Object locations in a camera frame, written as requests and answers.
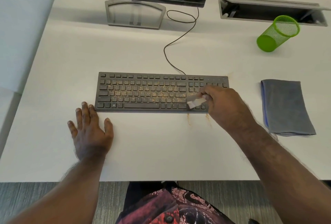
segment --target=desk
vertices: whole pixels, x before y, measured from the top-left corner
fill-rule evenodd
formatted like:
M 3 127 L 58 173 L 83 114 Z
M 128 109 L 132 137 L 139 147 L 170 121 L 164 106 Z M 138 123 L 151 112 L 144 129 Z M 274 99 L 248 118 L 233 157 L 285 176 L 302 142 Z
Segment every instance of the desk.
M 81 101 L 94 104 L 99 71 L 177 74 L 163 47 L 187 31 L 164 19 L 160 30 L 111 27 L 105 0 L 55 0 L 0 161 L 0 182 L 58 181 L 77 159 L 67 127 Z M 331 0 L 316 2 L 331 7 Z M 197 9 L 166 5 L 196 15 Z M 331 24 L 331 13 L 324 12 Z M 266 22 L 223 20 L 207 0 L 196 27 L 167 48 L 189 75 L 229 76 L 230 87 L 262 122 L 259 82 L 300 80 L 317 135 L 279 137 L 320 179 L 331 179 L 331 27 L 302 26 L 272 53 L 257 47 Z M 99 113 L 114 143 L 102 181 L 258 180 L 248 160 L 206 114 Z

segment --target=space bar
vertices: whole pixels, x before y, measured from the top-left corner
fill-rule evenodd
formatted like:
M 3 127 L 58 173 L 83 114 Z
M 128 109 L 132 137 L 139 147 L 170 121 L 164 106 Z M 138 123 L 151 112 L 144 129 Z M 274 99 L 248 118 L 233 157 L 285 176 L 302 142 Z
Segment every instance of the space bar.
M 124 108 L 160 108 L 160 104 L 124 103 Z

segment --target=microfiber cloth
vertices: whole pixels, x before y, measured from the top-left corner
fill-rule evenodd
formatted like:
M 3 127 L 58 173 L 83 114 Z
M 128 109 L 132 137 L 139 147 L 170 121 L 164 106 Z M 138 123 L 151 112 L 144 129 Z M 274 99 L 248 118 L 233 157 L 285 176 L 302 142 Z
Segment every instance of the microfiber cloth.
M 315 135 L 302 96 L 300 81 L 262 80 L 263 120 L 270 133 Z

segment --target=forearm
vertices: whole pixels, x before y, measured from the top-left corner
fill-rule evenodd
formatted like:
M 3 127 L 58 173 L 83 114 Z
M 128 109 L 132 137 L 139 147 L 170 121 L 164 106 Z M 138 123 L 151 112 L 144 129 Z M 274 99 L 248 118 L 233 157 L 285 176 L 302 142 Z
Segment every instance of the forearm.
M 331 190 L 261 126 L 230 135 L 251 162 L 284 223 L 331 222 Z
M 82 159 L 52 191 L 9 223 L 92 223 L 104 160 L 104 155 Z

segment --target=hand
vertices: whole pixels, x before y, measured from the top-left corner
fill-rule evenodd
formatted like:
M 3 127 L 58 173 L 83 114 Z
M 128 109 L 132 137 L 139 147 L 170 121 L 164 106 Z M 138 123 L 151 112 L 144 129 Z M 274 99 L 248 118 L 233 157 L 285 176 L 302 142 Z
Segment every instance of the hand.
M 200 89 L 197 97 L 208 102 L 208 113 L 228 133 L 258 125 L 248 106 L 231 88 L 207 85 Z
M 112 146 L 114 132 L 109 118 L 105 119 L 105 132 L 99 127 L 99 117 L 93 105 L 87 107 L 82 102 L 82 109 L 76 109 L 77 128 L 72 121 L 68 127 L 79 160 L 93 155 L 106 155 Z

